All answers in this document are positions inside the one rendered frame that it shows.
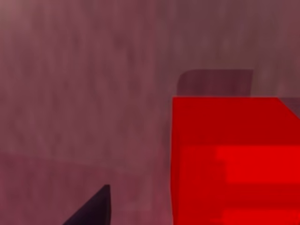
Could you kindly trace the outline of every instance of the dark triangular object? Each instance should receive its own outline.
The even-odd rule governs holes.
[[[110,185],[104,185],[63,225],[110,225],[111,213]]]

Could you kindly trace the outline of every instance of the red block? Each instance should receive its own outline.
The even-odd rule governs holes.
[[[174,224],[295,224],[299,122],[277,98],[175,98]]]

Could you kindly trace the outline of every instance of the cube front face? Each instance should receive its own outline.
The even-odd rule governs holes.
[[[180,109],[180,101],[185,108]],[[249,135],[253,132],[249,130],[218,128],[218,125],[222,126],[221,120],[214,124],[214,120],[203,117],[209,115],[207,105],[193,108],[192,104],[187,104],[188,101],[203,104],[208,99],[187,98],[185,103],[184,99],[180,101],[173,102],[173,110],[178,110],[178,113],[173,111],[172,131],[171,192],[174,224],[285,225],[298,222],[300,166],[297,161],[300,158],[300,142],[292,135],[295,127],[299,126],[297,118],[282,111],[279,124],[291,127],[285,127],[276,137],[277,131],[272,131],[272,127],[265,138],[260,135],[251,137]],[[192,122],[191,115],[197,116],[194,119],[198,121]],[[257,133],[260,133],[260,126],[264,127],[264,121],[271,124],[265,118],[257,121],[258,117],[251,118],[251,114],[245,114],[245,129],[249,128],[247,120],[257,123]],[[206,127],[210,122],[215,127],[215,137],[207,135],[207,132],[214,135],[214,129]],[[241,133],[248,137],[240,136],[237,142],[223,138],[239,137]]]

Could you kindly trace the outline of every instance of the black object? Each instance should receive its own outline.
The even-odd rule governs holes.
[[[111,214],[110,185],[104,185],[63,225],[110,225]]]

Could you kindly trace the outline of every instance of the pinkish brown surface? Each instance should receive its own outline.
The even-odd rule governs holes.
[[[253,95],[298,96],[298,9],[293,0],[1,0],[0,223],[58,225],[109,178],[112,225],[170,225],[180,74],[250,68]]]

